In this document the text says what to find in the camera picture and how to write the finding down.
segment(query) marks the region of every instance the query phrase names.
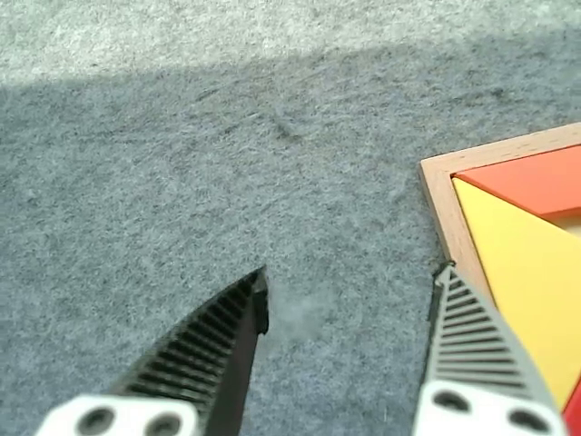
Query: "gray carpet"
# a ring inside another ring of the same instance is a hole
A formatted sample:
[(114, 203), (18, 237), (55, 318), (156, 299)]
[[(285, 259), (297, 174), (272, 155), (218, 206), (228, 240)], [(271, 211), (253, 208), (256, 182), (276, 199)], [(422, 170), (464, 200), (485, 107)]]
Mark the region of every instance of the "gray carpet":
[(2, 3), (0, 433), (266, 263), (242, 434), (409, 434), (418, 162), (581, 119), (577, 0), (110, 3)]

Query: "orange puzzle piece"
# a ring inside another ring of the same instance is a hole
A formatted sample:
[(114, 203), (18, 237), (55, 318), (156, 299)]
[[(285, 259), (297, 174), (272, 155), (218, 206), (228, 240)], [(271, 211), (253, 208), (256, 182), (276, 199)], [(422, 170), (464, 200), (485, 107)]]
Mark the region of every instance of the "orange puzzle piece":
[(581, 377), (563, 414), (571, 436), (581, 436)]
[(545, 220), (581, 214), (581, 145), (455, 176)]

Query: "tangram puzzle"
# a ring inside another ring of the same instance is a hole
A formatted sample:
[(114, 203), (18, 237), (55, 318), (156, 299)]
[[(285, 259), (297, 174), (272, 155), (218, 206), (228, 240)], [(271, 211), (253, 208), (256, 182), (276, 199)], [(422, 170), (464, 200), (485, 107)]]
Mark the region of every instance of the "tangram puzzle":
[(420, 167), (446, 256), (494, 300), (581, 436), (581, 123)]

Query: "screw hole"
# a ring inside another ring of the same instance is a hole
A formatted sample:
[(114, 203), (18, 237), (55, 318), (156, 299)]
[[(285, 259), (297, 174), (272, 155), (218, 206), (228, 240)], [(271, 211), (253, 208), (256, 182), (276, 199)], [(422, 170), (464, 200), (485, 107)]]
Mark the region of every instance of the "screw hole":
[(512, 411), (508, 420), (518, 427), (539, 433), (549, 433), (548, 424), (531, 411)]
[(174, 436), (180, 431), (181, 425), (177, 415), (162, 415), (149, 423), (145, 436)]
[(86, 413), (77, 425), (77, 430), (83, 436), (96, 436), (103, 434), (113, 422), (113, 411), (111, 409), (101, 407)]
[(468, 401), (453, 391), (442, 391), (434, 396), (434, 402), (452, 411), (470, 411)]

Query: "wooden edge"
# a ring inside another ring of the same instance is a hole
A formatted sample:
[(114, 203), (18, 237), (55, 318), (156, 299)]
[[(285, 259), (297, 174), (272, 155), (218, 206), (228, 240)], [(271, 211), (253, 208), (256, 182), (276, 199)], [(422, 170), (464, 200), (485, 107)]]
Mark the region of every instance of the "wooden edge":
[(533, 154), (552, 152), (559, 148), (578, 144), (581, 144), (581, 123), (574, 123), (429, 157), (421, 162), (422, 164), (437, 165), (438, 168), (449, 173), (457, 173), (480, 166), (512, 161), (513, 159)]
[(444, 254), (456, 262), (458, 271), (467, 282), (492, 299), (487, 277), (480, 265), (478, 252), (464, 220), (450, 173), (434, 165), (424, 165), (423, 162), (421, 165), (424, 192), (436, 221)]
[(452, 175), (577, 144), (581, 144), (581, 123), (442, 154), (419, 163), (422, 184), (436, 220), (444, 254), (456, 262), (468, 282), (491, 299), (492, 293), (456, 196)]

